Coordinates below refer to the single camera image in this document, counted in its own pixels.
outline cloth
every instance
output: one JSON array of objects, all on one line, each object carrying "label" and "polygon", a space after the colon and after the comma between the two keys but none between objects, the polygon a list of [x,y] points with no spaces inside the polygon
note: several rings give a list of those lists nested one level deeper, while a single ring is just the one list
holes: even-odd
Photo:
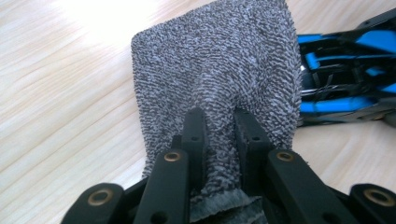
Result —
[{"label": "cloth", "polygon": [[301,60],[286,3],[213,2],[135,35],[132,56],[147,149],[143,176],[181,134],[186,112],[199,106],[208,133],[207,183],[192,194],[191,222],[263,223],[260,198],[239,188],[233,111],[250,111],[276,148],[291,149]]}]

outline light wood surface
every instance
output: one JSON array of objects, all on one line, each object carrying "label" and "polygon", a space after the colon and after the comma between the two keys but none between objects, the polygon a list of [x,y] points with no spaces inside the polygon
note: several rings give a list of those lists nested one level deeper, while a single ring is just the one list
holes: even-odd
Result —
[{"label": "light wood surface", "polygon": [[[0,2],[0,223],[59,223],[86,188],[140,178],[130,40],[211,1]],[[289,0],[298,33],[353,29],[392,0]],[[348,192],[396,191],[396,129],[380,121],[301,128],[315,172]]]}]

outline wooden table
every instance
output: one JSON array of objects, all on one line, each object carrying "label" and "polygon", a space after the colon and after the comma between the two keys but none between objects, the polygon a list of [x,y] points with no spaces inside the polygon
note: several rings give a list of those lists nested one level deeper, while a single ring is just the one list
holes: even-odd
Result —
[{"label": "wooden table", "polygon": [[[86,188],[136,183],[145,150],[130,40],[205,1],[0,3],[0,223],[59,223]],[[396,1],[289,0],[298,33],[353,29]],[[301,128],[294,149],[326,184],[396,191],[396,129]]]}]

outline wood grain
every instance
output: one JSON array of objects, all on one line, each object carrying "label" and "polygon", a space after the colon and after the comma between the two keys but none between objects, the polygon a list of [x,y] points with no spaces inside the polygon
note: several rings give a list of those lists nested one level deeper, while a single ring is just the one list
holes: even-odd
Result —
[{"label": "wood grain", "polygon": [[[0,222],[59,223],[86,188],[136,183],[145,151],[130,40],[211,2],[0,2]],[[289,0],[298,33],[353,29],[395,1]],[[381,122],[302,128],[294,149],[325,183],[396,191],[395,130]]]}]

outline heathered fabric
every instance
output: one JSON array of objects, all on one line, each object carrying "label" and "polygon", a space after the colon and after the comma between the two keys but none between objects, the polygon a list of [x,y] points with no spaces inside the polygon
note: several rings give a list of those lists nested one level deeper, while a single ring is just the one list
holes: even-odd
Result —
[{"label": "heathered fabric", "polygon": [[218,222],[262,220],[262,212],[250,214],[257,210],[249,208],[256,199],[239,189],[233,111],[247,109],[276,148],[291,149],[301,102],[301,62],[286,3],[213,2],[135,35],[132,56],[147,149],[144,176],[170,147],[172,136],[181,133],[186,112],[199,106],[208,131],[208,176],[205,187],[192,194],[191,221],[239,206],[245,214],[238,210],[239,215]]}]

